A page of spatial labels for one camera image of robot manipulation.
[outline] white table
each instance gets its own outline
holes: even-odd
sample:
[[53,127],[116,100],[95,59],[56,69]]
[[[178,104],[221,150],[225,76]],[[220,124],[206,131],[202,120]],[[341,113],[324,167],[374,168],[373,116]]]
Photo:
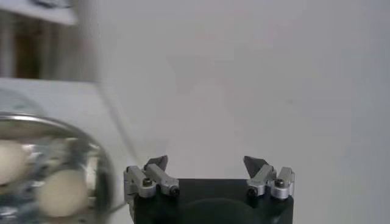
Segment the white table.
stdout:
[[[91,83],[0,79],[0,88],[17,90],[40,104],[49,117],[85,131],[106,149],[115,170],[114,205],[123,201],[122,171],[135,159],[116,128],[98,89]],[[123,207],[110,223],[131,223],[129,209]]]

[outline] white surface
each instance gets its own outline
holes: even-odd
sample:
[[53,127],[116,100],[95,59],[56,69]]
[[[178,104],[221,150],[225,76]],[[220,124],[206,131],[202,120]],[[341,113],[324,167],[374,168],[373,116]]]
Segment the white surface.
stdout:
[[97,0],[82,23],[140,161],[246,178],[262,157],[297,174],[294,223],[387,223],[389,4]]
[[0,88],[0,112],[29,113],[44,116],[45,112],[35,101],[19,91]]
[[[135,164],[107,107],[94,85],[77,82],[48,82],[0,79],[0,88],[18,90],[39,103],[49,117],[79,127],[96,139],[113,161],[115,170],[115,204],[123,201],[123,170]],[[112,216],[112,224],[130,220],[128,208]]]
[[77,24],[73,9],[46,9],[31,3],[30,0],[0,0],[0,10],[69,26]]

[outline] white egg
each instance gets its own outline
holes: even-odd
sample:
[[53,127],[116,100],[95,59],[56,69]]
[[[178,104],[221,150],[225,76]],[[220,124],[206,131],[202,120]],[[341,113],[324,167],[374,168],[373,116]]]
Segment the white egg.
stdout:
[[45,179],[37,198],[41,211],[50,217],[67,217],[83,210],[88,189],[82,172],[63,170]]
[[28,156],[21,144],[0,140],[0,185],[10,184],[25,174]]

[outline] white wall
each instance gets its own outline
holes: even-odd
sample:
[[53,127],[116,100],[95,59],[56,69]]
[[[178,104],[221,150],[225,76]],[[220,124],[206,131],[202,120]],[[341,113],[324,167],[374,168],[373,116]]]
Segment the white wall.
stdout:
[[389,6],[99,0],[86,40],[141,163],[246,178],[258,156],[296,172],[295,223],[386,223]]

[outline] black screw head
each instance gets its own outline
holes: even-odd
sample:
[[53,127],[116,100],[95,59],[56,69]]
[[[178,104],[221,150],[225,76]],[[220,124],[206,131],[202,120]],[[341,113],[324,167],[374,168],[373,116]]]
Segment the black screw head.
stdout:
[[285,187],[285,181],[282,179],[276,179],[275,180],[275,186],[277,187]]
[[180,195],[180,189],[176,186],[171,187],[169,194],[173,197],[178,197]]
[[251,198],[257,197],[257,190],[254,188],[249,188],[247,191],[247,195]]
[[142,185],[145,187],[151,186],[152,183],[153,183],[153,181],[149,177],[142,180]]

